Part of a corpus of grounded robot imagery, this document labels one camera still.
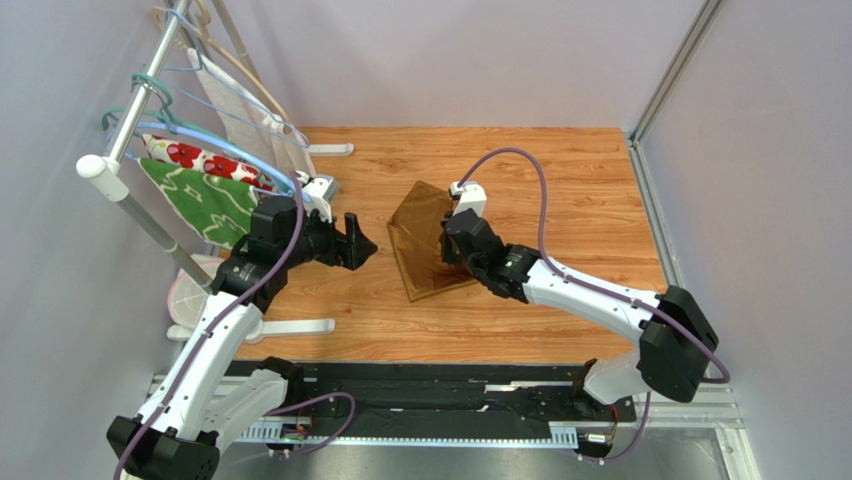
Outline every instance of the red floral cloth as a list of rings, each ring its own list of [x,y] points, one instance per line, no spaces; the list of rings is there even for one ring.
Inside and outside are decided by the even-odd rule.
[[[274,189],[272,181],[251,165],[157,135],[144,134],[142,141],[153,160],[237,180],[263,190]]]

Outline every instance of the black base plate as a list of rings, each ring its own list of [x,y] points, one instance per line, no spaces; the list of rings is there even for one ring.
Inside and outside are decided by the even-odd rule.
[[[256,361],[234,361],[228,376],[248,376]],[[607,405],[575,399],[570,382],[581,366],[482,364],[310,363],[307,395],[343,391],[356,399],[356,417],[346,431],[353,437],[435,439],[548,439],[550,421],[613,421]],[[511,382],[566,382],[486,392],[485,386]],[[636,420],[630,399],[615,403],[619,422]],[[323,402],[311,412],[314,435],[334,433],[349,414],[348,400]]]

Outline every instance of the green hanger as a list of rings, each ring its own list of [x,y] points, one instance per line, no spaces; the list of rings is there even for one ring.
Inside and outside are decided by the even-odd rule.
[[[190,130],[195,130],[196,132],[203,133],[205,135],[210,135],[212,137],[218,138],[219,140],[231,143],[227,139],[224,139],[205,128],[202,128],[194,123],[186,122],[176,117],[171,112],[171,110],[169,110],[169,106],[171,106],[171,104],[174,102],[174,100],[172,99],[172,94],[165,87],[165,85],[160,83],[160,81],[158,81],[156,78],[141,72],[136,72],[130,76],[130,79],[133,81],[134,85],[141,84],[143,86],[142,88],[149,88],[149,85],[153,85],[154,87],[156,87],[156,89],[152,89],[152,91],[155,95],[157,95],[157,97],[160,98],[160,111],[156,112],[154,110],[146,109],[142,111],[143,115],[156,118],[157,120],[165,123],[166,125],[180,125],[181,127],[188,128]],[[118,122],[119,118],[116,114],[121,113],[123,111],[124,107],[115,107],[104,112],[103,116],[101,117],[101,127],[104,130],[109,129],[110,120]],[[138,132],[133,132],[133,136],[137,138],[142,138],[142,135]]]

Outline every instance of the beige hanger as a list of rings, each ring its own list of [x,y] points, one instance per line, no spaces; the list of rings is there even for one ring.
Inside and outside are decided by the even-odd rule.
[[[212,38],[210,38],[210,34],[207,31],[207,25],[211,22],[210,11],[207,9],[207,5],[204,3],[204,0],[194,0],[196,5],[198,5],[199,12],[195,14],[195,21],[197,25],[193,26],[192,29],[195,32],[195,35],[198,39],[207,45],[209,48],[213,49],[216,53],[218,53],[222,58],[224,58],[228,63],[234,66],[240,73],[245,77],[254,87],[257,89],[257,92],[260,93],[261,102],[267,106],[270,110],[274,111],[278,115],[281,116],[282,119],[289,122],[290,118],[284,112],[284,109],[281,105],[275,101],[275,98],[272,97],[272,94],[263,86],[263,83],[257,79],[246,67],[243,65],[237,58],[231,55],[231,52],[222,48],[221,45],[216,43]],[[163,17],[166,14],[166,9],[164,7],[155,6],[151,8],[151,11],[154,13],[154,24],[157,25],[157,28],[163,30]],[[187,50],[189,47],[181,42],[180,40],[175,40],[175,45],[180,48]],[[290,133],[292,129],[287,126],[283,127],[284,133]]]

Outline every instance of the white cable connector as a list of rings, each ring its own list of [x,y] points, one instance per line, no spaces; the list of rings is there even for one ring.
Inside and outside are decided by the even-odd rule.
[[[488,200],[485,196],[485,189],[474,181],[468,180],[461,187],[459,187],[459,182],[453,182],[450,185],[450,195],[459,199],[459,204],[453,211],[453,215],[472,209],[477,216],[481,217],[485,212],[485,202]]]

